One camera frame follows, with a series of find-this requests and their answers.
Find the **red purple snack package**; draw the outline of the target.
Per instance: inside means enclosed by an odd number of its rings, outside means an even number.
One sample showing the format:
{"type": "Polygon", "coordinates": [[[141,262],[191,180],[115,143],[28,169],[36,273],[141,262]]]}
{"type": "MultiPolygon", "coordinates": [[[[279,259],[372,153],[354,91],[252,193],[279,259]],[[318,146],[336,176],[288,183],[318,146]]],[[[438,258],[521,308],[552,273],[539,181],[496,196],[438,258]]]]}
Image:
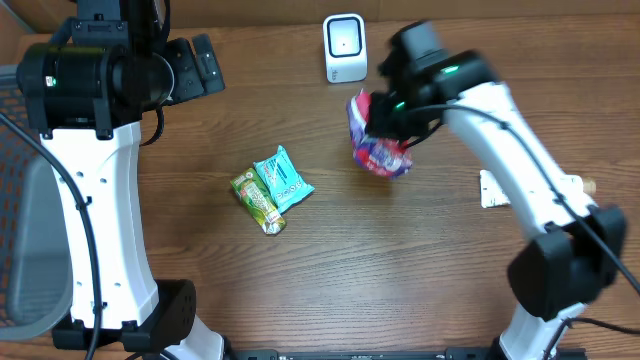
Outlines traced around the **red purple snack package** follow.
{"type": "Polygon", "coordinates": [[[361,89],[346,104],[353,159],[363,169],[377,176],[396,178],[409,172],[411,152],[398,140],[378,138],[365,132],[369,122],[371,94],[361,89]]]}

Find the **white tube gold cap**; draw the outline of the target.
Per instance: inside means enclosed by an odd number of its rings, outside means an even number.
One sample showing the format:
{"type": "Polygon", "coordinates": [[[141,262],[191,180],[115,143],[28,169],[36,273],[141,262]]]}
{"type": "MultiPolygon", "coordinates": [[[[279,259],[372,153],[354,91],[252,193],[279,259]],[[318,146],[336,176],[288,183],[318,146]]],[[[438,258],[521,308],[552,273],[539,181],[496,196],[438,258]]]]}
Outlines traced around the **white tube gold cap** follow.
{"type": "MultiPolygon", "coordinates": [[[[576,188],[588,195],[596,193],[596,182],[592,178],[581,178],[578,175],[565,175],[560,181],[566,186],[576,188]]],[[[509,206],[510,200],[488,170],[479,173],[480,201],[483,208],[509,206]]]]}

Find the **teal wet wipes pack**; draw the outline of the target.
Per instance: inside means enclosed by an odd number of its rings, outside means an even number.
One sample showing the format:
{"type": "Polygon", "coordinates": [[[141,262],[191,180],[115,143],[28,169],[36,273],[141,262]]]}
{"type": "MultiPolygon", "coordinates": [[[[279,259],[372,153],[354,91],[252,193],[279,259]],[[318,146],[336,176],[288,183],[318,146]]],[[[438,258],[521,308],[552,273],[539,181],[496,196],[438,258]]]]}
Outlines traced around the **teal wet wipes pack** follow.
{"type": "Polygon", "coordinates": [[[254,162],[253,165],[281,214],[303,201],[315,190],[298,173],[282,145],[278,146],[273,156],[254,162]]]}

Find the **green noodle snack pack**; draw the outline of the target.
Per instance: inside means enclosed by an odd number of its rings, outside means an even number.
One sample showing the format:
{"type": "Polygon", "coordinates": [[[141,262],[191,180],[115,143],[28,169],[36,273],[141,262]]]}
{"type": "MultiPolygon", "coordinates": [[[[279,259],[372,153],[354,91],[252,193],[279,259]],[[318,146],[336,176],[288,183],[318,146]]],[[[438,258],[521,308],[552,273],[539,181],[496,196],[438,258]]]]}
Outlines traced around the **green noodle snack pack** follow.
{"type": "Polygon", "coordinates": [[[233,178],[230,184],[240,202],[267,235],[277,235],[286,227],[270,193],[253,168],[233,178]]]}

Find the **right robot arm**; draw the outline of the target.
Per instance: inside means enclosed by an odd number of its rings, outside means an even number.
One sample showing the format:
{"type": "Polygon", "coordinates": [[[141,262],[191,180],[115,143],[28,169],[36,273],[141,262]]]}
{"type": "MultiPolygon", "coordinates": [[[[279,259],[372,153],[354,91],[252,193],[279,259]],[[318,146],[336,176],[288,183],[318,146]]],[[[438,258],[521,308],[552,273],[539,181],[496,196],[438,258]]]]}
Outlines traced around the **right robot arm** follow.
{"type": "Polygon", "coordinates": [[[519,221],[525,247],[507,270],[517,307],[492,359],[556,359],[565,331],[618,276],[627,222],[563,182],[507,84],[478,52],[444,49],[427,22],[399,30],[379,67],[366,131],[411,147],[447,126],[492,173],[519,221]]]}

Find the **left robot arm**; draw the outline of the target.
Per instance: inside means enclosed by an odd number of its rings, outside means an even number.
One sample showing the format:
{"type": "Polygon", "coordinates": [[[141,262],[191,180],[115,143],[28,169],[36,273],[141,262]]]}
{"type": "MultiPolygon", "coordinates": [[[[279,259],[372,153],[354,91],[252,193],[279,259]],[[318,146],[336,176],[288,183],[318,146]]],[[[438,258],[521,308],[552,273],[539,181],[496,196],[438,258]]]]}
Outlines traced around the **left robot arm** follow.
{"type": "Polygon", "coordinates": [[[153,277],[138,191],[141,120],[179,101],[159,1],[81,1],[17,68],[34,148],[58,181],[73,289],[54,345],[93,356],[121,344],[140,356],[223,360],[224,337],[197,316],[189,280],[153,277]]]}

